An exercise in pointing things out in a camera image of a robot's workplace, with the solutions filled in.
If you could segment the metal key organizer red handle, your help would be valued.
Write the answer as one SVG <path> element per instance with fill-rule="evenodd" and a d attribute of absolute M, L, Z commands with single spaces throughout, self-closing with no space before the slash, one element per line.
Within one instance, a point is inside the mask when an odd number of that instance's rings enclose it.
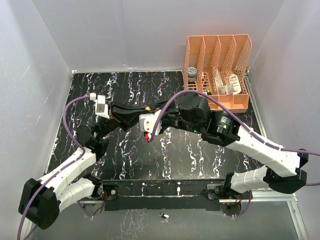
<path fill-rule="evenodd" d="M 154 135 L 152 133 L 149 132 L 145 132 L 144 133 L 145 139 L 148 143 L 151 143 L 154 139 Z"/>

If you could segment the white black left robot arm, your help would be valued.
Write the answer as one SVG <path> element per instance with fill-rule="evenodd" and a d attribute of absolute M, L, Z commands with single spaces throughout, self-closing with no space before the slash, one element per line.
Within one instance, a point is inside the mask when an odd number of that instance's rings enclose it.
<path fill-rule="evenodd" d="M 76 151 L 54 170 L 39 179 L 30 178 L 23 186 L 18 212 L 21 223 L 28 220 L 42 230 L 50 227 L 60 212 L 83 198 L 93 200 L 103 195 L 102 181 L 90 174 L 76 178 L 102 158 L 109 145 L 105 136 L 120 128 L 129 130 L 139 123 L 152 107 L 125 106 L 95 100 L 94 113 L 98 122 L 81 124 L 71 139 Z"/>

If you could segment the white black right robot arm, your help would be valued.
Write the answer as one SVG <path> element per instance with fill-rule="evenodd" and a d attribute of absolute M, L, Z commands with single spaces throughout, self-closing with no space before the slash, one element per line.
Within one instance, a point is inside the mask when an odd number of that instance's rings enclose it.
<path fill-rule="evenodd" d="M 308 154 L 283 151 L 280 145 L 256 133 L 226 108 L 211 110 L 206 94 L 181 91 L 154 114 L 152 137 L 168 127 L 194 132 L 210 144 L 241 152 L 263 165 L 243 173 L 228 173 L 223 185 L 209 190 L 211 195 L 233 199 L 250 190 L 266 188 L 292 194 L 307 184 L 302 166 L 308 162 Z"/>

